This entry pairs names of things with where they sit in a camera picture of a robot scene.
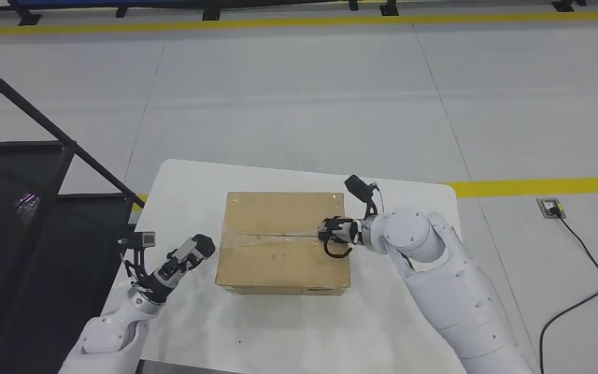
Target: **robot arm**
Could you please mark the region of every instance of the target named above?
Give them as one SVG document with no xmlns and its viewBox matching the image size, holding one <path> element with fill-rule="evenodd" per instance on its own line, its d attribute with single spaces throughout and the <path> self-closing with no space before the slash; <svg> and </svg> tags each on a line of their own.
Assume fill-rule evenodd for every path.
<svg viewBox="0 0 598 374">
<path fill-rule="evenodd" d="M 140 247 L 155 243 L 153 233 L 138 233 Z M 132 374 L 148 336 L 149 320 L 155 318 L 166 298 L 190 270 L 214 253 L 212 239 L 196 235 L 170 252 L 160 267 L 147 275 L 141 261 L 127 264 L 135 270 L 137 282 L 124 296 L 121 306 L 90 319 L 63 362 L 60 374 Z M 140 252 L 135 246 L 135 256 Z"/>
<path fill-rule="evenodd" d="M 508 341 L 486 277 L 438 213 L 426 217 L 415 209 L 399 209 L 364 219 L 334 217 L 320 227 L 320 239 L 326 238 L 388 254 L 421 314 L 468 374 L 533 373 Z M 441 264 L 416 271 L 410 260 Z"/>
</svg>

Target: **gray floor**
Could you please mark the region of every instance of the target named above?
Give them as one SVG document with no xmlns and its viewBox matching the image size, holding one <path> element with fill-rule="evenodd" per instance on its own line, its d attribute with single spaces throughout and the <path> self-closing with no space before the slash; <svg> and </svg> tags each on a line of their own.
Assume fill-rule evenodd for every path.
<svg viewBox="0 0 598 374">
<path fill-rule="evenodd" d="M 576 22 L 4 37 L 0 74 L 140 194 L 168 158 L 428 182 L 586 177 L 598 174 L 597 32 Z M 0 140 L 49 138 L 4 98 L 0 118 Z M 63 188 L 111 191 L 82 163 Z M 598 197 L 557 197 L 598 255 Z M 464 243 L 537 370 L 543 323 L 595 292 L 598 272 L 534 198 L 459 209 Z M 596 372 L 596 303 L 551 327 L 547 373 Z M 144 372 L 195 372 L 167 370 Z"/>
</svg>

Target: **black cable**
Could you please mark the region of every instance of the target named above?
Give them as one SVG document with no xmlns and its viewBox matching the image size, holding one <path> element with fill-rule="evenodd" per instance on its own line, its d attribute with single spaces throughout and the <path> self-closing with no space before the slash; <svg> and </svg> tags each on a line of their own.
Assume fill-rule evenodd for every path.
<svg viewBox="0 0 598 374">
<path fill-rule="evenodd" d="M 329 256 L 331 256 L 333 258 L 345 258 L 345 257 L 349 256 L 349 253 L 351 253 L 351 251 L 353 251 L 353 249 L 351 247 L 348 247 L 347 251 L 345 253 L 335 254 L 335 253 L 328 251 L 328 241 L 324 241 L 324 251 L 326 252 L 326 254 L 328 254 Z"/>
<path fill-rule="evenodd" d="M 594 266 L 596 266 L 596 268 L 598 269 L 598 263 L 596 263 L 596 260 L 591 255 L 590 251 L 588 251 L 588 247 L 586 247 L 586 244 L 583 242 L 583 240 L 581 240 L 581 238 L 576 234 L 576 232 L 573 231 L 573 229 L 571 227 L 569 227 L 569 225 L 562 218 L 561 210 L 558 207 L 555 207 L 555 208 L 549 209 L 548 212 L 551 213 L 551 214 L 556 215 L 559 218 L 559 220 L 561 220 L 561 222 L 564 224 L 564 226 L 567 228 L 567 230 L 569 230 L 569 232 L 571 234 L 573 234 L 574 237 L 576 237 L 576 239 L 579 241 L 579 243 L 583 247 L 583 249 L 586 252 L 586 254 L 588 255 L 588 257 L 590 257 L 590 260 L 593 262 Z M 558 320 L 559 318 L 561 318 L 563 315 L 565 315 L 566 313 L 568 313 L 569 311 L 571 311 L 573 309 L 576 309 L 578 307 L 581 307 L 582 305 L 584 305 L 585 303 L 587 303 L 588 301 L 594 299 L 597 296 L 598 296 L 598 293 L 595 293 L 593 295 L 590 295 L 589 297 L 586 297 L 585 299 L 581 300 L 580 302 L 578 302 L 574 306 L 569 307 L 569 308 L 563 310 L 562 312 L 560 312 L 559 314 L 555 315 L 554 317 L 552 317 L 550 319 L 550 321 L 548 321 L 544 325 L 544 327 L 542 327 L 542 332 L 540 333 L 540 347 L 539 347 L 540 348 L 540 373 L 541 374 L 544 374 L 544 334 L 546 333 L 548 327 L 553 322 L 555 322 L 556 320 Z"/>
<path fill-rule="evenodd" d="M 569 227 L 569 225 L 567 224 L 567 222 L 564 221 L 564 219 L 562 218 L 562 215 L 561 215 L 560 212 L 557 215 L 557 217 L 559 217 L 559 220 L 561 220 L 562 224 L 564 224 L 564 226 L 567 228 L 567 230 L 569 230 L 569 232 L 571 234 L 573 234 L 574 237 L 576 237 L 576 239 L 579 241 L 579 243 L 581 243 L 581 246 L 583 247 L 583 250 L 586 252 L 586 254 L 588 255 L 588 257 L 590 257 L 590 260 L 594 263 L 594 266 L 596 266 L 596 268 L 598 268 L 598 263 L 596 263 L 596 260 L 594 260 L 593 256 L 590 254 L 590 251 L 588 251 L 588 247 L 586 247 L 586 245 L 584 244 L 583 240 L 581 240 L 581 238 L 577 236 L 576 232 L 573 231 L 571 229 L 571 227 Z"/>
</svg>

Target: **yellow stripe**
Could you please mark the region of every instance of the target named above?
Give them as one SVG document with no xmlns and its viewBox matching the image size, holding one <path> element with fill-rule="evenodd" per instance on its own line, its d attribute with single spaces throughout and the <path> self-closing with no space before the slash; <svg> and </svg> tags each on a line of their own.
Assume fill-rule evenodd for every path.
<svg viewBox="0 0 598 374">
<path fill-rule="evenodd" d="M 82 33 L 133 33 L 166 31 L 199 31 L 218 29 L 240 29 L 255 27 L 297 27 L 297 26 L 345 26 L 396 23 L 501 23 L 501 22 L 560 22 L 598 21 L 598 12 L 571 13 L 522 13 L 522 14 L 469 14 L 437 16 L 356 16 L 326 18 L 278 18 L 264 20 L 231 20 L 216 22 L 165 22 L 165 23 L 121 23 L 121 24 L 43 24 L 28 27 L 0 27 L 0 36 L 39 34 L 82 34 Z"/>
<path fill-rule="evenodd" d="M 459 198 L 507 197 L 547 194 L 598 194 L 598 178 L 569 178 L 558 180 L 482 180 L 442 183 L 452 187 Z M 148 200 L 146 194 L 139 197 Z M 133 210 L 141 210 L 138 205 Z"/>
</svg>

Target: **wall socket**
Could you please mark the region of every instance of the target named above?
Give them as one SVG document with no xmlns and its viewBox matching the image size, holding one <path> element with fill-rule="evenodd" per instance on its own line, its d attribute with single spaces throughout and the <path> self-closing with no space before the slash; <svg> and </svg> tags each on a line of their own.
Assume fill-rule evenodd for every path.
<svg viewBox="0 0 598 374">
<path fill-rule="evenodd" d="M 538 203 L 538 207 L 540 207 L 540 211 L 544 218 L 548 219 L 558 219 L 556 214 L 550 214 L 550 208 L 557 207 L 561 211 L 561 217 L 567 218 L 564 214 L 564 210 L 562 209 L 561 202 L 556 197 L 546 197 L 546 198 L 536 198 L 535 201 Z"/>
</svg>

